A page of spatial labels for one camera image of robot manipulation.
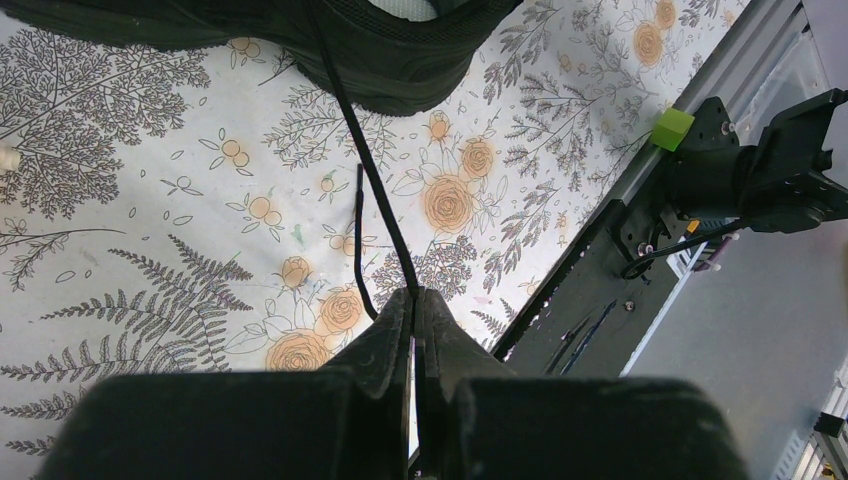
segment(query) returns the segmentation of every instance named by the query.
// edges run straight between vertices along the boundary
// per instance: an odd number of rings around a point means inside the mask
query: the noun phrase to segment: white fabric with floral print
[[[456,91],[357,109],[421,282],[491,347],[747,0],[528,0]],[[0,477],[96,381],[313,369],[371,323],[334,98],[253,38],[113,49],[0,19]],[[363,268],[403,285],[366,187]]]

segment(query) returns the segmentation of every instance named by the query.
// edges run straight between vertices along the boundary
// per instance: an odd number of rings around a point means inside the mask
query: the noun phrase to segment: leaf print
[[[6,442],[6,448],[10,448],[18,453],[43,457],[50,453],[50,449],[53,448],[55,441],[56,439],[54,437],[47,435],[45,440],[39,438],[35,442],[29,440],[12,440]]]
[[[67,282],[68,280],[70,280],[70,279],[72,279],[72,278],[74,278],[74,277],[76,277],[76,276],[77,276],[77,273],[76,273],[76,272],[74,272],[74,271],[72,271],[72,270],[68,270],[68,271],[66,271],[66,272],[62,272],[62,273],[60,273],[60,274],[59,274],[59,276],[58,276],[58,277],[56,277],[55,283],[64,283],[64,282]]]
[[[183,215],[174,219],[174,225],[181,227],[190,222],[194,217],[192,215]]]
[[[209,170],[215,170],[216,168],[220,167],[223,163],[224,163],[224,157],[220,156],[220,157],[216,158],[215,160],[212,160],[212,163],[209,165]]]
[[[486,68],[483,98],[489,105],[501,97],[504,88],[518,84],[524,64],[535,64],[541,53],[547,51],[551,42],[547,23],[560,10],[553,7],[551,0],[536,0],[521,12],[522,23],[501,30],[501,53],[510,52],[510,55],[503,63],[493,62]]]
[[[6,225],[9,225],[10,219],[7,219]],[[10,229],[9,233],[0,232],[0,255],[9,251],[9,247],[28,246],[29,250],[23,255],[18,255],[12,260],[12,270],[3,272],[9,277],[9,283],[12,285],[12,291],[23,291],[26,289],[24,279],[33,278],[35,275],[35,263],[42,260],[48,253],[58,253],[65,249],[65,242],[68,241],[71,235],[85,232],[124,232],[105,228],[90,228],[65,230],[61,232],[46,233],[42,235],[26,235],[26,223],[21,220],[15,228]]]
[[[267,343],[268,335],[265,332],[243,330],[227,342],[224,352],[231,355],[253,353],[261,350]]]
[[[101,47],[23,29],[0,46],[0,140],[22,155],[0,176],[0,198],[48,219],[118,195],[114,142],[138,145],[183,126],[174,87],[206,88],[202,51]]]
[[[527,74],[521,86],[523,117],[513,117],[507,139],[523,139],[507,149],[504,165],[518,167],[520,177],[536,178],[540,154],[556,158],[559,170],[571,179],[569,190],[578,191],[586,171],[588,147],[594,144],[589,107],[598,98],[587,98],[576,87],[560,85],[548,72]]]
[[[425,186],[424,178],[418,170],[407,170],[406,175],[392,188],[392,193],[404,197],[418,195]]]
[[[62,393],[62,396],[54,394],[53,398],[44,398],[39,402],[32,402],[29,405],[0,407],[0,412],[14,418],[62,420],[71,413],[71,410],[79,402],[79,398],[82,397],[82,394],[76,397],[69,392]]]
[[[201,138],[197,141],[200,142],[201,145],[208,148],[209,150],[218,150],[220,148],[217,143],[215,143],[211,140],[206,140],[205,138]]]
[[[118,289],[116,295],[107,293],[102,300],[91,298],[41,317],[96,316],[120,326],[119,336],[103,337],[96,352],[83,340],[73,352],[66,347],[44,363],[2,366],[0,374],[17,380],[73,382],[134,372],[228,371],[222,317],[230,311],[252,310],[231,293],[228,282],[249,280],[252,275],[234,260],[207,259],[176,237],[169,238],[182,258],[178,269],[125,250],[109,250],[141,270],[156,292],[142,290],[130,298]]]
[[[353,139],[347,128],[342,128],[344,118],[338,103],[329,93],[318,87],[293,87],[285,102],[294,108],[280,120],[278,127],[265,134],[262,143],[276,147],[284,167],[308,168],[310,164],[327,158],[333,148],[343,148],[345,156],[356,154]],[[354,106],[368,148],[377,167],[382,170],[387,161],[394,161],[397,137],[389,126],[392,120]]]
[[[505,252],[495,251],[486,259],[483,288],[487,293],[492,293],[492,289],[500,285],[503,276],[518,267],[522,250],[535,246],[542,233],[548,230],[551,213],[547,205],[557,192],[559,189],[554,188],[553,179],[536,185],[524,196],[524,208],[501,222],[501,241],[508,241],[508,244]]]
[[[697,27],[701,16],[715,18],[722,0],[688,0],[688,7],[680,15],[680,24],[687,27]]]
[[[294,57],[292,57],[292,55],[288,52],[288,50],[286,50],[282,47],[278,47],[278,48],[279,48],[279,51],[278,51],[277,55],[274,57],[274,65],[273,65],[273,68],[271,69],[272,75],[268,79],[262,81],[262,83],[260,83],[258,85],[260,87],[262,85],[265,85],[266,83],[270,82],[271,80],[279,77],[280,75],[285,73],[286,70],[288,70],[289,68],[291,68],[295,64]]]

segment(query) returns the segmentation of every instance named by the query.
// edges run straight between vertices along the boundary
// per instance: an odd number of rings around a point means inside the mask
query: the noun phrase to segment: bolt
[[[736,131],[736,125],[733,122],[724,122],[721,124],[721,134],[729,135]]]
[[[644,257],[645,255],[654,253],[654,246],[649,243],[642,242],[638,247],[636,247],[636,253],[640,257]]]

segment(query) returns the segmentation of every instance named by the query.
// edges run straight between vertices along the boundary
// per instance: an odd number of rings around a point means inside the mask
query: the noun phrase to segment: orange rose print
[[[427,128],[430,129],[430,140],[442,143],[450,131],[450,119],[445,112],[436,110],[430,114],[430,123]]]
[[[633,50],[646,67],[653,67],[662,57],[660,30],[650,23],[642,23],[633,34]]]
[[[492,157],[489,145],[472,139],[465,150],[462,150],[462,168],[471,178],[485,177],[492,169]]]
[[[244,55],[247,58],[256,58],[259,56],[259,44],[247,37],[234,38],[230,40],[230,46],[233,50]]]
[[[362,299],[353,288],[333,289],[332,295],[324,300],[321,312],[315,321],[315,332],[326,336],[349,330],[359,323],[362,312]]]
[[[330,351],[321,337],[312,330],[295,329],[286,332],[265,357],[265,368],[277,370],[315,370],[327,363]]]
[[[291,257],[283,262],[283,283],[289,288],[298,288],[306,283],[310,273],[312,270],[309,269],[309,264],[300,257]]]
[[[454,175],[442,175],[424,194],[424,212],[430,225],[449,233],[459,233],[473,213],[468,186]]]
[[[236,167],[246,167],[250,163],[250,156],[242,151],[241,146],[235,140],[227,140],[221,144],[221,153],[233,162]]]
[[[657,26],[668,30],[677,20],[677,11],[672,0],[660,0],[657,4]]]

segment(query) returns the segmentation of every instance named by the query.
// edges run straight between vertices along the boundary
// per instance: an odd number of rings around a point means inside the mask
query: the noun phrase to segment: black cable
[[[374,192],[374,197],[377,200],[377,207],[380,209],[380,216],[383,217],[383,222],[386,224],[386,230],[389,231],[389,237],[392,240],[392,245],[397,252],[400,269],[406,279],[406,289],[409,290],[410,296],[414,299],[418,296],[418,279],[415,276],[415,267],[412,264],[412,256],[409,254],[409,249],[406,248],[406,242],[401,235],[400,227],[392,213],[392,206],[389,203],[389,197],[386,194],[386,189],[383,188],[383,182],[380,180],[380,172],[377,170],[377,165],[374,164],[374,158],[371,156],[371,151],[368,149],[368,143],[365,141],[365,135],[362,134],[362,128],[359,126],[359,121],[353,113],[353,107],[347,98],[344,87],[342,86],[339,74],[336,72],[336,66],[330,57],[330,50],[327,48],[327,43],[324,41],[324,36],[321,34],[321,28],[318,26],[318,20],[315,17],[313,0],[302,1],[304,9],[309,19],[309,25],[312,27],[312,32],[315,34],[315,39],[318,42],[318,49],[321,51],[321,59],[324,61],[324,68],[327,70],[327,76],[330,77],[330,84],[333,86],[333,94],[339,102],[339,107],[344,115],[347,127],[350,129],[350,135],[353,137],[353,143],[356,145],[356,150],[359,153],[359,158],[362,160],[362,166],[365,169],[365,174],[368,175],[368,182],[371,184],[371,190]]]
[[[377,310],[371,303],[371,296],[365,288],[365,279],[362,278],[362,206],[365,203],[365,193],[362,191],[362,164],[356,166],[356,207],[353,220],[353,276],[356,278],[356,286],[359,288],[359,296],[362,297],[362,305],[371,320],[377,319]]]
[[[644,268],[647,268],[647,265],[645,265],[647,262],[653,262],[657,258],[673,255],[677,252],[682,252],[683,250],[692,248],[705,242],[709,242],[714,238],[727,235],[728,233],[733,233],[736,230],[741,230],[750,225],[750,223],[751,222],[749,220],[740,218],[738,220],[734,220],[733,222],[728,223],[723,227],[719,227],[715,230],[710,230],[709,232],[695,235],[689,240],[676,243],[672,246],[656,250],[647,255],[639,257],[636,260],[633,260],[632,262],[628,263],[627,266],[624,267],[624,270],[621,271],[621,278],[624,278],[625,280],[632,280],[634,278],[638,278],[640,275],[645,273]],[[643,268],[634,274],[633,271],[639,269],[639,267]]]

